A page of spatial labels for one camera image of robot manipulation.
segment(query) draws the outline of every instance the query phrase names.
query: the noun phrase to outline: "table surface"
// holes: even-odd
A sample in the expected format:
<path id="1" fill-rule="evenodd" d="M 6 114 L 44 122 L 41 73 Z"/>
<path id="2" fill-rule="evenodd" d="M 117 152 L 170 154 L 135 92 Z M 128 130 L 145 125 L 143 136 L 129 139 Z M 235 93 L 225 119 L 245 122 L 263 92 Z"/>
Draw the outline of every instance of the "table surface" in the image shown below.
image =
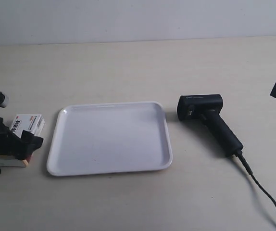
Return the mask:
<path id="1" fill-rule="evenodd" d="M 41 113 L 44 143 L 27 168 L 3 168 L 0 230 L 276 230 L 276 210 L 199 121 L 180 123 L 180 95 L 220 93 L 222 118 L 276 198 L 276 37 L 0 47 L 0 116 Z M 56 178 L 46 171 L 67 105 L 158 101 L 174 155 L 162 171 Z"/>

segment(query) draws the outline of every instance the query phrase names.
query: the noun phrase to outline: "black barcode scanner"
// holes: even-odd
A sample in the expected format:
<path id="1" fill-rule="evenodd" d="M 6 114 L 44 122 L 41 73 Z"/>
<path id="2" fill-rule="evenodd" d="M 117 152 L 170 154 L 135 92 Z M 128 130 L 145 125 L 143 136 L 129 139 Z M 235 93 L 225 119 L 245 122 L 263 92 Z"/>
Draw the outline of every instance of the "black barcode scanner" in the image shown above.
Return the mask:
<path id="1" fill-rule="evenodd" d="M 221 95 L 182 95 L 177 105 L 179 120 L 200 119 L 216 138 L 226 156 L 238 153 L 243 144 L 220 117 L 223 108 Z"/>

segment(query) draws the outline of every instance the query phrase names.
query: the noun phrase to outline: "white tray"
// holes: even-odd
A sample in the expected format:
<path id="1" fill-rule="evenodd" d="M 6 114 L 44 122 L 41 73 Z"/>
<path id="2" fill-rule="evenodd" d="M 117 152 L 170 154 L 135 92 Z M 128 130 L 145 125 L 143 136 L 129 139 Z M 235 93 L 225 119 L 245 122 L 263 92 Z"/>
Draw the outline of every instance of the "white tray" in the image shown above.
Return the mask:
<path id="1" fill-rule="evenodd" d="M 159 103 L 70 105 L 59 113 L 47 170 L 74 176 L 160 170 L 171 162 Z"/>

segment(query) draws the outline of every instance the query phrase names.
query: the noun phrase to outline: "small box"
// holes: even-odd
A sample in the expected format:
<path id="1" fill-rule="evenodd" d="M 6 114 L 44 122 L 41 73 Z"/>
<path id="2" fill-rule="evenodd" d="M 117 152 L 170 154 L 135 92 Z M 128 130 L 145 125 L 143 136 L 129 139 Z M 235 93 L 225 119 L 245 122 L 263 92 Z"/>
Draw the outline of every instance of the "small box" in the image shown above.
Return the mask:
<path id="1" fill-rule="evenodd" d="M 39 136 L 43 127 L 44 119 L 41 114 L 17 114 L 12 122 L 10 130 L 21 138 L 23 130 L 29 131 L 35 136 Z M 26 160 L 18 160 L 11 155 L 0 155 L 1 167 L 26 167 L 30 162 L 31 156 Z"/>

